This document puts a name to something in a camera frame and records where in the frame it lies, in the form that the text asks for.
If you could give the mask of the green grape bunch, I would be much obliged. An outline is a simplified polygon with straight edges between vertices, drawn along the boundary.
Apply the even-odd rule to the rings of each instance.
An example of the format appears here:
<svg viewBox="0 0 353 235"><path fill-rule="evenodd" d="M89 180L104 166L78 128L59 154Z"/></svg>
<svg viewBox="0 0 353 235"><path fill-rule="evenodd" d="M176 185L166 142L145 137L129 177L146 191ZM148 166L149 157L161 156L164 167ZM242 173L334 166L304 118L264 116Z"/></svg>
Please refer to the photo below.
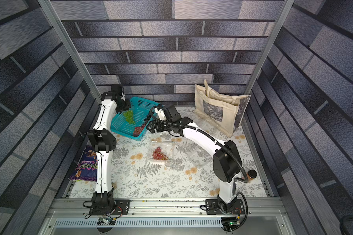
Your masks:
<svg viewBox="0 0 353 235"><path fill-rule="evenodd" d="M132 110L125 111L123 113L124 119L129 124L135 124L134 112Z"/></svg>

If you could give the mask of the teal plastic basket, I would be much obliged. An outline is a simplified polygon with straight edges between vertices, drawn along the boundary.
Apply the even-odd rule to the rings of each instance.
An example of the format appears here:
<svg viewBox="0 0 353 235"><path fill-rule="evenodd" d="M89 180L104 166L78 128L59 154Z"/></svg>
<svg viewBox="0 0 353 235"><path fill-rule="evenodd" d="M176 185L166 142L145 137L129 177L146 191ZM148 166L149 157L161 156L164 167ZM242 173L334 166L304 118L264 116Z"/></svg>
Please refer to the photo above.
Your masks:
<svg viewBox="0 0 353 235"><path fill-rule="evenodd" d="M140 141L146 133L146 125L152 120L149 111L159 103L140 97L132 97L129 101L130 109L116 114L111 121L110 130L124 137Z"/></svg>

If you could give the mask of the clear clamshell container front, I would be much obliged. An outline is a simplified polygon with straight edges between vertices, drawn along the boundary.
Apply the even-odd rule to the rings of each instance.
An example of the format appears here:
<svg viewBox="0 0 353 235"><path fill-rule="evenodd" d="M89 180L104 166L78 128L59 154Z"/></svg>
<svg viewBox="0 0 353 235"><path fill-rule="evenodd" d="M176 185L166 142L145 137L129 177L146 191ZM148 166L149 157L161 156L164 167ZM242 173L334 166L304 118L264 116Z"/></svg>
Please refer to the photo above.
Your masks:
<svg viewBox="0 0 353 235"><path fill-rule="evenodd" d="M175 159L176 145L172 141L151 141L148 144L147 159L157 164Z"/></svg>

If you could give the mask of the red grape bunch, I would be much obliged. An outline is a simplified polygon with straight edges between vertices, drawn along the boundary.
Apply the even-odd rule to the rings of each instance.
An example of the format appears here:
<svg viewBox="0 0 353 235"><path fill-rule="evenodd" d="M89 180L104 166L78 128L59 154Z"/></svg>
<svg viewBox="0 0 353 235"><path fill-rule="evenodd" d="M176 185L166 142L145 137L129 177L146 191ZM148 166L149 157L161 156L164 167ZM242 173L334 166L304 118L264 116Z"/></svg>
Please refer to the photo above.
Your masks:
<svg viewBox="0 0 353 235"><path fill-rule="evenodd" d="M146 128L146 123L143 123L141 126L136 126L133 131L133 136L134 137L140 136L145 128Z"/></svg>
<svg viewBox="0 0 353 235"><path fill-rule="evenodd" d="M152 154L154 160L168 160L169 158L162 152L161 147L157 147Z"/></svg>

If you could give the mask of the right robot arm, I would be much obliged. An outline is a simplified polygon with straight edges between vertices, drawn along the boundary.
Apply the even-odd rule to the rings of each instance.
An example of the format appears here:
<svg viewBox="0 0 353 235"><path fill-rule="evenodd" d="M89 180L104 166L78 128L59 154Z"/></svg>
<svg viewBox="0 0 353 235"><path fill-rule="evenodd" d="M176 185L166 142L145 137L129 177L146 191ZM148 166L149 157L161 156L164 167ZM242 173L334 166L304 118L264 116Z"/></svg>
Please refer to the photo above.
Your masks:
<svg viewBox="0 0 353 235"><path fill-rule="evenodd" d="M201 129L192 119L182 117L174 105L157 105L149 110L153 119L147 126L151 133L173 132L200 146L213 158L213 171L220 180L218 209L228 214L237 200L236 183L248 183L236 144L222 141Z"/></svg>

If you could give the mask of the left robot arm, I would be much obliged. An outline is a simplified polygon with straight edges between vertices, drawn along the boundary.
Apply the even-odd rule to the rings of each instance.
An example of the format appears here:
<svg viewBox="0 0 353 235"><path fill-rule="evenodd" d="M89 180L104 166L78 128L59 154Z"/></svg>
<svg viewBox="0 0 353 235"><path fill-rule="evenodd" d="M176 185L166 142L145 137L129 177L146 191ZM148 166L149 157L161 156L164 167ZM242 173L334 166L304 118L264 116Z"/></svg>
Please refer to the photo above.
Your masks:
<svg viewBox="0 0 353 235"><path fill-rule="evenodd" d="M111 215L116 208L111 183L111 161L117 140L110 131L112 119L130 108L130 102L125 100L122 85L112 84L108 92L101 95L99 116L93 129L87 137L96 153L97 180L90 206L90 215Z"/></svg>

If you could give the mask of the floral tablecloth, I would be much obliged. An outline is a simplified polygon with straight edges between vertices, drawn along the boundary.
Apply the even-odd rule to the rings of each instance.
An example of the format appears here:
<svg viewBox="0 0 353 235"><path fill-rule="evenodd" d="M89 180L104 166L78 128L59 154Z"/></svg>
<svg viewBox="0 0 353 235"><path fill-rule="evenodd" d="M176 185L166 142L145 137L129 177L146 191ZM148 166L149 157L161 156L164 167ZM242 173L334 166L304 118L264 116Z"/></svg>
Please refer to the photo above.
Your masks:
<svg viewBox="0 0 353 235"><path fill-rule="evenodd" d="M178 107L182 117L191 118L201 129L212 136L237 145L246 171L257 167L247 142L248 135L238 127L231 137L215 129L209 122L196 115L194 107ZM213 172L213 162L197 168L177 155L175 159L157 164L147 159L151 141L172 141L177 145L189 141L171 136L168 132L151 134L146 131L140 141L117 133L117 148L114 150L111 167L111 182L116 198L208 198L220 192L220 181ZM77 181L73 184L69 198L91 198L95 182ZM248 184L237 183L237 191L246 197L267 197L262 179L258 176Z"/></svg>

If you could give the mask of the beige canvas tote bag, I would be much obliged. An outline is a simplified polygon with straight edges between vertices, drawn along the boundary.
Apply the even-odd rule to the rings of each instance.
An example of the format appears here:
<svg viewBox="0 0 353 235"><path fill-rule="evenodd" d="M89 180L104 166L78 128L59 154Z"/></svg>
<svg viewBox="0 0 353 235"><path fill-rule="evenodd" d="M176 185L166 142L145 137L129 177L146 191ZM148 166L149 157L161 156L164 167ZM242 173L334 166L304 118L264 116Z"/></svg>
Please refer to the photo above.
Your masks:
<svg viewBox="0 0 353 235"><path fill-rule="evenodd" d="M220 94L206 81L204 86L195 85L195 112L228 137L240 126L250 99Z"/></svg>

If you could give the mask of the purple snack bag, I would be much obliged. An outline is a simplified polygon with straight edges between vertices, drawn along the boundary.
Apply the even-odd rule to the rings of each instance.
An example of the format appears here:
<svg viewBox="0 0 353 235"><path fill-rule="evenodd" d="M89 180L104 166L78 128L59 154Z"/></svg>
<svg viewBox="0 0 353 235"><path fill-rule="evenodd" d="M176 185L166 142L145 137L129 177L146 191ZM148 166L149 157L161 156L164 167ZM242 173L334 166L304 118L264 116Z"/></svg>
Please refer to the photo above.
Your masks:
<svg viewBox="0 0 353 235"><path fill-rule="evenodd" d="M86 146L76 168L69 177L71 181L96 182L98 159L92 146Z"/></svg>

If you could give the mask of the brown bottle black cap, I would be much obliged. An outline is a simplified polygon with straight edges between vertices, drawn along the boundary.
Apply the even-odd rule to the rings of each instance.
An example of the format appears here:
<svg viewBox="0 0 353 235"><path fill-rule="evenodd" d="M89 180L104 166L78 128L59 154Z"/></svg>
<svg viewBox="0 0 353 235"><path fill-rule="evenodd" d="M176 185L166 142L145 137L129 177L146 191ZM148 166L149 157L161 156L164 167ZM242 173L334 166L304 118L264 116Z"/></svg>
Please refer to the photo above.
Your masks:
<svg viewBox="0 0 353 235"><path fill-rule="evenodd" d="M258 173L254 169L250 169L246 174L249 182L258 177Z"/></svg>

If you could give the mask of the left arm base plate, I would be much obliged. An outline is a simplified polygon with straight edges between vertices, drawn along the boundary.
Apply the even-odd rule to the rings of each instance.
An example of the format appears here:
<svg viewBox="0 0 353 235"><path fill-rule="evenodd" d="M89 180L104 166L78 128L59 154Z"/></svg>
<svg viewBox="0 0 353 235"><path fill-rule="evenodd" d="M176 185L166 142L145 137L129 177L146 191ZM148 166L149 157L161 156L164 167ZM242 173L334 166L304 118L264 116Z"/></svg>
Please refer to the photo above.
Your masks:
<svg viewBox="0 0 353 235"><path fill-rule="evenodd" d="M114 199L107 205L98 206L92 205L89 210L89 215L109 215L123 216L128 214L131 201L128 199Z"/></svg>

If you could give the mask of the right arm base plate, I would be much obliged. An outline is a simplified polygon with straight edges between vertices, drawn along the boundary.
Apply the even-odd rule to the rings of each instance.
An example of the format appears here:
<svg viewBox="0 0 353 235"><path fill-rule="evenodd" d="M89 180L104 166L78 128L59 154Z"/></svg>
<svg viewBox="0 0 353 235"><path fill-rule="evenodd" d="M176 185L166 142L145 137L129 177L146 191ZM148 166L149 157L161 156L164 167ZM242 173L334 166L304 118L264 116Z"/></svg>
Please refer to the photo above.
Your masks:
<svg viewBox="0 0 353 235"><path fill-rule="evenodd" d="M244 215L246 213L245 206L241 199L234 199L229 204L218 199L206 199L205 207L208 215Z"/></svg>

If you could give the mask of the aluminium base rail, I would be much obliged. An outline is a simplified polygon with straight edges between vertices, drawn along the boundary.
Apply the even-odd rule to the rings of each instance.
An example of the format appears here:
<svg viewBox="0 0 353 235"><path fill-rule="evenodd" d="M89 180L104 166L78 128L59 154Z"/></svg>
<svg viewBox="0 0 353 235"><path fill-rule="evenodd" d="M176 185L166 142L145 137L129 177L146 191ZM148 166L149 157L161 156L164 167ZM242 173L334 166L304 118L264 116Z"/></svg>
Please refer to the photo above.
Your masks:
<svg viewBox="0 0 353 235"><path fill-rule="evenodd" d="M56 199L46 214L40 235L224 235L223 223L237 220L236 213L207 214L204 198L133 198L115 225L87 216L83 199ZM234 235L294 235L279 198L248 198L247 215Z"/></svg>

